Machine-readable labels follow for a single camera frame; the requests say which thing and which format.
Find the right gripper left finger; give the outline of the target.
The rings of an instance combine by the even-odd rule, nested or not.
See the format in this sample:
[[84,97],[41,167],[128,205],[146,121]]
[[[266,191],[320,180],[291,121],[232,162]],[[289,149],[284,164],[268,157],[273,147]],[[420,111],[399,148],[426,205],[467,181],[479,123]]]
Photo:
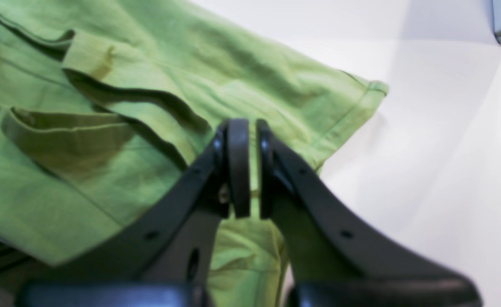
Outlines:
[[18,307],[211,307],[204,286],[219,224],[251,211],[249,122],[225,121],[146,214],[26,284]]

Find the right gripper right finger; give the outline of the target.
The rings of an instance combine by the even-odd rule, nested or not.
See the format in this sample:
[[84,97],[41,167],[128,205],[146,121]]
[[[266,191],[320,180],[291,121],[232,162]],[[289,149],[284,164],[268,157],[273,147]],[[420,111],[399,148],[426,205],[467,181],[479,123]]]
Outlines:
[[399,245],[338,200],[307,162],[256,123],[260,217],[288,248],[290,307],[481,307],[465,276]]

